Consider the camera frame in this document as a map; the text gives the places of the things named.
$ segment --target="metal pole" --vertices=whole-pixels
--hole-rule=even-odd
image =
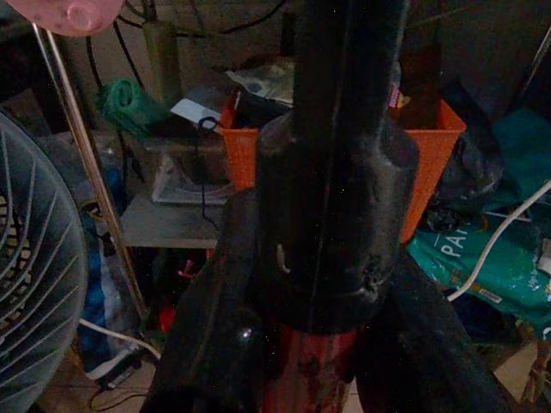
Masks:
[[[102,217],[108,227],[113,244],[116,251],[121,258],[124,265],[125,281],[127,283],[128,291],[132,297],[136,312],[138,312],[141,318],[146,315],[146,307],[144,299],[141,295],[141,291],[136,281],[136,275],[133,268],[133,260],[130,256],[130,251],[125,247],[122,236],[122,226],[119,221],[118,213],[115,209],[115,204],[111,197],[105,180],[103,178],[103,168],[99,157],[97,156],[96,143],[92,137],[90,131],[84,123],[83,116],[78,106],[77,98],[75,97],[74,89],[71,85],[71,80],[67,75],[63,58],[59,52],[59,48],[55,37],[52,32],[39,28],[33,23],[34,33],[42,56],[46,62],[50,77],[53,84],[59,94],[59,99],[65,111],[67,122],[75,142],[77,143],[80,156],[83,159],[84,168],[88,175],[92,187],[96,191],[97,202],[100,210],[102,211]]]

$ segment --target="metal shelf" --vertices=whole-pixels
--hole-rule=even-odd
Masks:
[[[207,206],[206,215],[220,228],[223,206]],[[128,247],[211,249],[219,233],[201,215],[201,206],[161,205],[148,194],[136,195],[121,217]]]

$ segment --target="electric fan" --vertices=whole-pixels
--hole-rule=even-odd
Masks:
[[[77,328],[87,267],[69,189],[0,114],[0,411],[27,411],[53,376]]]

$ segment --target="orange basket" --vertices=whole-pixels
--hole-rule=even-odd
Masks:
[[[430,197],[454,150],[459,134],[465,124],[444,101],[440,101],[437,129],[406,130],[419,147],[419,167],[413,184],[412,199],[402,228],[402,243],[408,242],[415,233]]]
[[[238,89],[233,91],[220,115],[220,133],[226,144],[227,160],[236,191],[255,186],[259,134],[258,129],[232,129],[239,93]]]
[[[233,184],[236,190],[240,191],[255,186],[258,129],[231,129],[237,106],[237,93],[234,92],[230,100],[232,104],[222,112],[220,132],[226,142]],[[441,101],[437,129],[406,131],[417,143],[420,156],[412,200],[402,229],[402,243],[413,237],[454,149],[455,141],[464,130],[465,124],[462,120],[446,102]]]

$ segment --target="concrete wall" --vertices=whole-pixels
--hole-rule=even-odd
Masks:
[[[296,10],[301,0],[289,0],[285,10]],[[196,0],[209,29],[228,28],[263,15],[276,0]],[[160,19],[172,20],[183,28],[198,30],[187,0],[158,0]],[[439,0],[413,0],[415,9],[410,22],[417,22],[439,12]],[[467,89],[494,118],[506,109],[549,24],[551,2],[548,0],[447,0],[443,11],[472,4],[467,11],[452,15],[436,24],[426,24],[407,32],[406,48],[440,40],[443,45],[443,83],[460,77]],[[137,20],[127,10],[124,16]],[[212,66],[233,66],[258,54],[279,51],[281,13],[264,24],[211,40],[179,39],[183,91],[199,83],[215,82],[220,75]],[[151,89],[152,73],[140,30],[121,23],[128,48]],[[132,77],[112,29],[93,38],[98,70],[103,82],[117,77]],[[84,39],[65,40],[71,71],[82,91],[85,107],[97,120],[93,101],[96,86],[86,58]],[[97,122],[101,128],[104,122]]]

